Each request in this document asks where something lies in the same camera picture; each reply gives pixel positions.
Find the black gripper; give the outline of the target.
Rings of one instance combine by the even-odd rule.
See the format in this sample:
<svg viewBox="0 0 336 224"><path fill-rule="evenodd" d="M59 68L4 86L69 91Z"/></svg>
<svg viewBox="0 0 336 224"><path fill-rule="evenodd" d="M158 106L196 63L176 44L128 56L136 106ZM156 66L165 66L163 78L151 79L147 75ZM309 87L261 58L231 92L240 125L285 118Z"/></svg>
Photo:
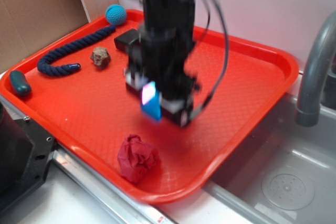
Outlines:
<svg viewBox="0 0 336 224"><path fill-rule="evenodd" d="M139 38L129 47L128 69L125 71L126 90L140 97L147 80L155 82L162 93L162 116L179 127L191 122L196 77L187 75L184 64L190 53L188 42L175 28L165 31L139 26Z"/></svg>

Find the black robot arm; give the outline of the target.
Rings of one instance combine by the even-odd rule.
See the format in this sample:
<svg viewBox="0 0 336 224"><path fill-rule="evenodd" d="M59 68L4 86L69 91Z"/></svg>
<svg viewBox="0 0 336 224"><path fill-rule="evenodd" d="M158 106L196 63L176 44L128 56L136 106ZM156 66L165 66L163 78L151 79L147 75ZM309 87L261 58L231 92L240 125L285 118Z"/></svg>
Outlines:
<svg viewBox="0 0 336 224"><path fill-rule="evenodd" d="M143 0L144 22L138 39L128 45L127 89L140 97L153 82L159 112L184 127L191 121L196 78L184 71L192 52L195 1Z"/></svg>

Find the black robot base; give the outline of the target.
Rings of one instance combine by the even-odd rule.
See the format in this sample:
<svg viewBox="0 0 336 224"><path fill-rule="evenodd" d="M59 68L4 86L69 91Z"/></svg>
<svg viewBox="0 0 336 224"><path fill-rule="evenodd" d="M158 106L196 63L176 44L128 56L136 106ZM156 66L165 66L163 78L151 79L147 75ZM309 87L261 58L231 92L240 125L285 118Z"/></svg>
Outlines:
<svg viewBox="0 0 336 224"><path fill-rule="evenodd" d="M36 121L14 120L1 105L1 215L44 184L54 146Z"/></svg>

